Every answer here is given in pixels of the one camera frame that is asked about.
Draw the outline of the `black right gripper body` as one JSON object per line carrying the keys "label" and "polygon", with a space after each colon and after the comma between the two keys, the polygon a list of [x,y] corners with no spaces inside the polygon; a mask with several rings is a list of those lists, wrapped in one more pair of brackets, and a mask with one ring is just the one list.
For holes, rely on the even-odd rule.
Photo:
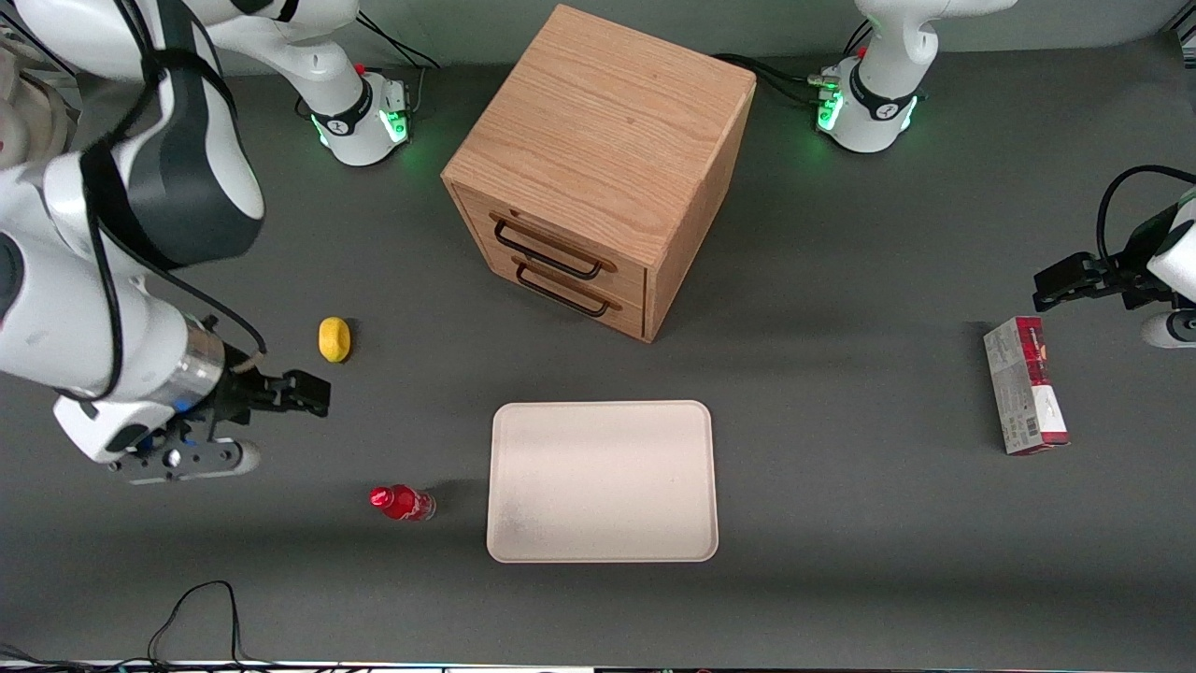
{"label": "black right gripper body", "polygon": [[213,421],[248,426],[252,412],[283,412],[280,402],[279,378],[269,378],[257,369],[222,371],[221,383],[213,392]]}

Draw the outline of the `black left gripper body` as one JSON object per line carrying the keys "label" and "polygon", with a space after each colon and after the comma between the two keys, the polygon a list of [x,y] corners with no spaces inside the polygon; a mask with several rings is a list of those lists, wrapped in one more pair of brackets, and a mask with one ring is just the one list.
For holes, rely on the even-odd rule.
{"label": "black left gripper body", "polygon": [[1096,298],[1119,295],[1125,310],[1137,310],[1154,302],[1166,304],[1171,310],[1180,308],[1179,295],[1148,271],[1147,264],[1153,257],[1153,252],[1143,251],[1099,255],[1097,261],[1102,268],[1102,286],[1096,290]]}

